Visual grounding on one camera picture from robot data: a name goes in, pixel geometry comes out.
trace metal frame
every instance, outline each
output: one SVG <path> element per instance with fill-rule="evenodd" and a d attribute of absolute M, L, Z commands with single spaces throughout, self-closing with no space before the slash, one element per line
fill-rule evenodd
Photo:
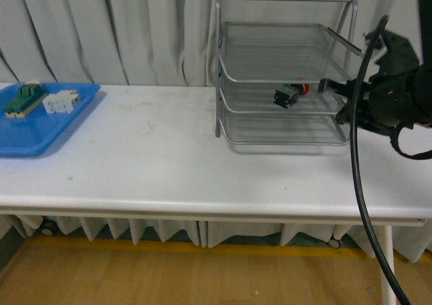
<path fill-rule="evenodd" d="M 217 81 L 216 81 L 216 126 L 215 126 L 215 134 L 216 137 L 220 137 L 221 131 L 223 135 L 226 137 L 226 139 L 233 143 L 233 144 L 264 144 L 264 145 L 274 145 L 274 144 L 282 144 L 282 145 L 345 145 L 348 143 L 348 137 L 349 133 L 344 133 L 343 129 L 339 124 L 335 122 L 335 115 L 338 112 L 337 110 L 334 110 L 329 107 L 327 104 L 326 110 L 321 111 L 281 111 L 284 115 L 304 115 L 305 117 L 308 116 L 314 116 L 314 115 L 323 115 L 323 116 L 329 116 L 333 124 L 335 126 L 336 131 L 339 133 L 339 137 L 336 140 L 332 140 L 329 142 L 313 142 L 313 141 L 302 141 L 302 142 L 275 142 L 272 140 L 262 140 L 262 141 L 250 141 L 250 142 L 244 142 L 244 141 L 235 141 L 230 138 L 230 134 L 227 131 L 227 128 L 225 124 L 223 123 L 223 113 L 230 112 L 235 114 L 251 114 L 251 115 L 281 115 L 281 112 L 272 112 L 272 111 L 237 111 L 233 109 L 230 106 L 230 102 L 228 101 L 226 95 L 223 91 L 223 77 L 227 79 L 227 81 L 230 82 L 236 82 L 236 83 L 256 83 L 256 84 L 269 84 L 269 83 L 277 83 L 280 84 L 281 82 L 286 83 L 305 83 L 304 80 L 298 80 L 298 79 L 287 79 L 287 80 L 272 80 L 272 79 L 256 79 L 256 80 L 239 80 L 233 77 L 229 74 L 227 66 L 225 64 L 225 61 L 223 60 L 223 55 L 221 52 L 221 47 L 223 45 L 223 30 L 222 30 L 222 1 L 299 1 L 299 2 L 329 2 L 329 3 L 345 3 L 344 8 L 341 13 L 341 17 L 339 19 L 339 22 L 337 24 L 336 31 L 333 31 L 331 29 L 327 29 L 326 27 L 320 25 L 320 24 L 301 24 L 301 23 L 285 23 L 285 24 L 264 24 L 264 23 L 240 23 L 240 22 L 229 22 L 227 24 L 249 24 L 249 25 L 272 25 L 272 26 L 315 26 L 320 27 L 320 30 L 323 31 L 325 34 L 329 35 L 333 42 L 331 44 L 330 52 L 333 52 L 335 49 L 335 46 L 337 43 L 342 44 L 346 48 L 346 56 L 344 60 L 344 68 L 349 63 L 350 55 L 351 53 L 362 57 L 363 54 L 360 49 L 357 49 L 354 45 L 351 44 L 353 36 L 354 36 L 354 28 L 355 28 L 355 22 L 356 22 L 356 16 L 357 16 L 357 10 L 358 5 L 356 0 L 216 0 L 216 57 L 217 57 L 217 63 L 216 63 L 216 74 L 217 74 Z M 351 18 L 350 18 L 350 26 L 349 26 L 349 33 L 348 33 L 348 41 L 346 41 L 344 38 L 342 38 L 339 34 L 342 31 L 342 28 L 344 26 L 344 23 L 346 21 L 346 18 L 348 16 L 348 12 L 350 11 L 350 8 L 352 8 L 351 12 Z M 333 58 L 331 56 L 326 55 L 326 58 L 328 58 L 328 62 L 330 65 L 332 65 L 338 72 L 341 72 L 341 75 L 347 76 L 344 74 L 344 69 L 336 63 L 336 61 L 333 61 Z M 317 81 L 308 81 L 308 83 L 316 84 Z M 338 108 L 340 107 L 340 99 L 336 99 Z"/>

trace table surface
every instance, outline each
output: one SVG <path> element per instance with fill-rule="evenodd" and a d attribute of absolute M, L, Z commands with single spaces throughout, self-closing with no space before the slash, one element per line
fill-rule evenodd
<path fill-rule="evenodd" d="M 358 219 L 349 146 L 233 146 L 214 131 L 214 88 L 102 86 L 43 155 L 0 158 L 0 211 Z M 432 161 L 364 130 L 359 155 L 372 217 L 432 219 Z"/>

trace white curtain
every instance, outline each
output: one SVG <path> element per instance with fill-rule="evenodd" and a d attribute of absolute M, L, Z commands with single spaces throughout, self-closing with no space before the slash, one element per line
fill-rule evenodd
<path fill-rule="evenodd" d="M 7 220 L 6 216 L 0 215 L 0 239 L 5 236 L 10 228 L 11 223 Z"/>
<path fill-rule="evenodd" d="M 358 0 L 358 6 L 353 40 L 356 46 L 363 48 L 362 33 L 374 29 L 388 12 L 387 28 L 407 36 L 421 58 L 416 0 Z M 240 21 L 316 18 L 334 27 L 340 11 L 296 11 L 246 4 L 240 9 L 227 5 L 224 12 L 228 18 Z M 211 86 L 215 79 L 214 47 L 215 0 L 0 0 L 0 82 L 39 79 Z M 376 71 L 371 67 L 369 74 Z M 201 223 L 205 224 L 200 225 L 201 233 L 209 239 L 205 245 L 208 242 L 210 246 L 238 233 L 262 235 L 280 230 L 282 244 L 288 243 L 297 231 L 327 241 L 331 236 L 331 226 L 327 225 Z M 23 229 L 31 231 L 31 226 Z M 416 258 L 415 254 L 422 252 L 427 243 L 430 245 L 429 225 L 422 230 L 396 232 L 395 246 L 400 247 L 399 240 L 404 236 L 413 237 L 416 250 L 409 251 L 414 253 L 411 258 Z M 361 237 L 361 228 L 352 229 L 350 234 Z"/>
<path fill-rule="evenodd" d="M 40 215 L 7 215 L 6 218 L 20 232 L 23 238 L 32 235 L 44 220 L 44 217 Z M 180 230 L 185 230 L 190 240 L 196 246 L 200 245 L 198 223 L 196 221 L 68 216 L 51 216 L 46 218 L 54 220 L 59 230 L 66 235 L 82 227 L 86 237 L 90 241 L 93 241 L 102 228 L 108 225 L 114 239 L 117 239 L 123 232 L 129 229 L 134 244 L 140 241 L 147 227 L 153 227 L 162 242 L 169 240 Z"/>

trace black cable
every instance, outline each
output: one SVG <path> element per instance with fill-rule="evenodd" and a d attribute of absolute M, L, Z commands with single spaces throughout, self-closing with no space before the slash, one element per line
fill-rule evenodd
<path fill-rule="evenodd" d="M 360 216 L 362 218 L 364 229 L 366 230 L 368 239 L 372 245 L 372 249 L 375 252 L 379 266 L 383 271 L 385 278 L 393 289 L 397 299 L 401 305 L 410 305 L 410 301 L 406 297 L 404 291 L 400 287 L 398 280 L 396 279 L 393 271 L 391 270 L 387 259 L 379 245 L 377 236 L 372 227 L 371 219 L 367 211 L 365 198 L 363 196 L 362 182 L 360 178 L 360 167 L 358 162 L 358 147 L 357 147 L 357 109 L 358 103 L 361 97 L 361 88 L 363 80 L 366 76 L 367 67 L 369 61 L 371 60 L 373 49 L 375 48 L 381 32 L 384 30 L 385 25 L 388 22 L 388 16 L 383 16 L 378 23 L 377 28 L 374 30 L 370 43 L 367 47 L 366 53 L 364 54 L 364 59 L 358 71 L 358 76 L 356 83 L 354 85 L 354 93 L 351 101 L 351 122 L 350 122 L 350 150 L 351 150 L 351 166 L 352 166 L 352 177 L 354 180 L 354 189 L 356 191 L 357 205 L 360 211 Z"/>
<path fill-rule="evenodd" d="M 405 128 L 405 124 L 401 123 L 398 126 L 394 128 L 394 130 L 390 134 L 390 143 L 391 146 L 394 148 L 394 150 L 402 155 L 405 158 L 411 159 L 411 160 L 430 160 L 432 159 L 432 150 L 417 153 L 416 155 L 407 155 L 405 152 L 402 152 L 402 150 L 399 147 L 399 134 L 400 131 L 402 131 Z"/>

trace wire desk organizer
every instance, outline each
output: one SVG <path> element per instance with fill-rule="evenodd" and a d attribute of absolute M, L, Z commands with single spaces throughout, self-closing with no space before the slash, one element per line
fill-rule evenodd
<path fill-rule="evenodd" d="M 225 1 L 342 5 L 336 31 L 318 23 L 222 22 Z M 351 10 L 348 40 L 341 35 Z M 341 98 L 318 93 L 320 79 L 355 78 L 363 54 L 351 44 L 356 0 L 216 0 L 216 137 L 233 144 L 343 145 L 349 126 L 337 124 Z M 284 84 L 310 92 L 283 109 L 273 95 Z"/>

